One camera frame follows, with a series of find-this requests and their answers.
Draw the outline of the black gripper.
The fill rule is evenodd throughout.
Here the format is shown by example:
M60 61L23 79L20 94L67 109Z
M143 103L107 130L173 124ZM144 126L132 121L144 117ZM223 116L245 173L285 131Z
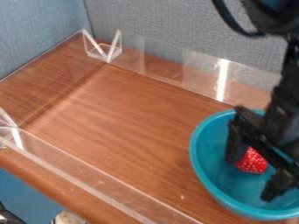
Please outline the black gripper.
M250 147L275 167L275 174L261 194L261 199L270 202L298 187L299 166L295 163L299 161L299 128L294 129L283 115L267 123L266 115L238 106L229 120L226 161L235 164Z

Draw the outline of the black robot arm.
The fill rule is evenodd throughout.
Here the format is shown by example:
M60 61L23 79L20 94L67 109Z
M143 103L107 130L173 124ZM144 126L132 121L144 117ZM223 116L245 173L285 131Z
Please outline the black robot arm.
M237 106L229 121L227 162L238 162L247 148L254 148L275 167L261 194L261 199L270 201L299 188L299 0L241 1L257 31L238 32L250 37L281 36L287 42L266 113Z

